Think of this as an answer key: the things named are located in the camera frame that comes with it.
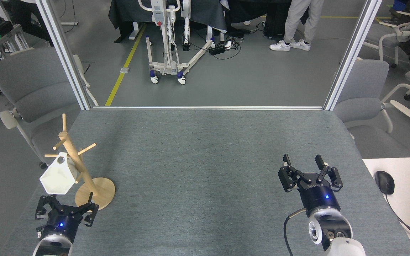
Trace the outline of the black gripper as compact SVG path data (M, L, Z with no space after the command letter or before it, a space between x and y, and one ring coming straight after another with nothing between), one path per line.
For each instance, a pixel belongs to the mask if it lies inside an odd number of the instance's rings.
M319 154L315 157L315 161L321 170L316 179L316 183L319 185L299 185L299 193L303 207L306 209L307 217L310 217L317 209L332 208L338 211L341 210L333 193L333 191L340 191L341 188L343 188L343 182L337 168L330 167L326 164ZM329 176L331 183L324 185L322 182L326 175ZM306 175L291 165L288 154L284 154L283 156L283 165L278 171L278 177L286 192L290 192L300 181L306 182Z
M49 213L47 224L41 232L41 238L49 235L61 235L74 243L75 235L80 222L84 220L84 225L92 227L99 205L92 201L93 192L90 193L88 202L78 207L73 207L72 215L62 213ZM35 219L41 220L46 217L47 209L45 204L49 204L52 210L60 209L61 204L57 200L57 195L41 196L35 211Z

